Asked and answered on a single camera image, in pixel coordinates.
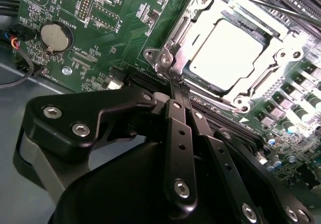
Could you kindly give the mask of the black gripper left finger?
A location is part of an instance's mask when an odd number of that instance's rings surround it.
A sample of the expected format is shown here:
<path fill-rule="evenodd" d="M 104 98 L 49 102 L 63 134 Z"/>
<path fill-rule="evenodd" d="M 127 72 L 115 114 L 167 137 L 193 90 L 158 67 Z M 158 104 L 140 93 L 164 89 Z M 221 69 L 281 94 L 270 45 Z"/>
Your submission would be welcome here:
<path fill-rule="evenodd" d="M 57 206 L 74 181 L 148 143 L 165 149 L 163 194 L 172 216 L 189 216 L 198 193 L 192 128 L 179 83 L 165 93 L 136 86 L 33 98 L 26 105 L 13 162 Z"/>

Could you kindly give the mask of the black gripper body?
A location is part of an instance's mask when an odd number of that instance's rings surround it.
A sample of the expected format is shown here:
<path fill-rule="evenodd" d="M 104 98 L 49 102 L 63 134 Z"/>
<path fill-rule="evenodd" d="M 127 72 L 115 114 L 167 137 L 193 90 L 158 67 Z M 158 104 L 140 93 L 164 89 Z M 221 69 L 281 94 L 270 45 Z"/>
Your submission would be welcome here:
<path fill-rule="evenodd" d="M 140 144 L 74 181 L 51 223 L 175 223 L 163 194 L 164 147 Z M 198 204 L 181 223 L 234 223 L 225 191 L 202 155 L 194 157 Z"/>

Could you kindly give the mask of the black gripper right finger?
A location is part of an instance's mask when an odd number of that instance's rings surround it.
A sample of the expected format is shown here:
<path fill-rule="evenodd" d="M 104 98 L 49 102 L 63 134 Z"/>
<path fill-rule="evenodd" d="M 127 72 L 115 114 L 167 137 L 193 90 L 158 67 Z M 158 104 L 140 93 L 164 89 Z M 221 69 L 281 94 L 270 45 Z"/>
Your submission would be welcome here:
<path fill-rule="evenodd" d="M 192 108 L 190 88 L 180 83 L 180 97 L 206 159 L 220 180 L 231 213 L 230 223 L 314 223 L 306 207 L 264 167 L 238 138 L 225 129 L 213 132 Z"/>

